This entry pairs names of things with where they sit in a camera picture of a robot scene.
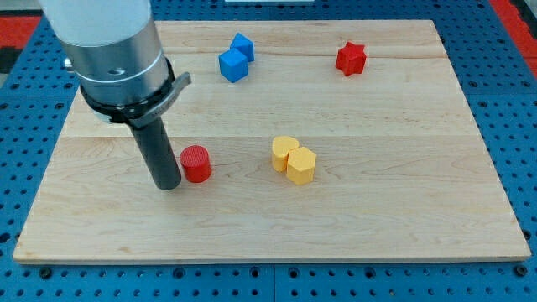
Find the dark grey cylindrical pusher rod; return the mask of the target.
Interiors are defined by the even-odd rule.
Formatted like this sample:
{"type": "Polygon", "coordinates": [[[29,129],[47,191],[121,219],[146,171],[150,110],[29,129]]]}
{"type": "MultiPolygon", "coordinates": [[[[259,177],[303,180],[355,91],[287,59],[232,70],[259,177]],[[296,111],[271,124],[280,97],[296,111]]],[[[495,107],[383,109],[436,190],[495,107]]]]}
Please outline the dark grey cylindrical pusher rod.
{"type": "Polygon", "coordinates": [[[172,190],[181,182],[181,173],[171,147],[164,123],[160,117],[131,133],[157,188],[172,190]]]}

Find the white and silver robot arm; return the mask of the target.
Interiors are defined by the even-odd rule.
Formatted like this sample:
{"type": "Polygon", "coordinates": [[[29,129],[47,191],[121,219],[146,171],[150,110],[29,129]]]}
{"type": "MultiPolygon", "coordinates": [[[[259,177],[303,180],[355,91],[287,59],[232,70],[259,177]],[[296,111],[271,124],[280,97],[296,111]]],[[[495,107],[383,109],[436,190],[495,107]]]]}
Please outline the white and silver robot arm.
{"type": "Polygon", "coordinates": [[[162,115],[191,83],[166,58],[149,0],[39,0],[88,106],[129,126],[154,183],[181,182],[162,115]]]}

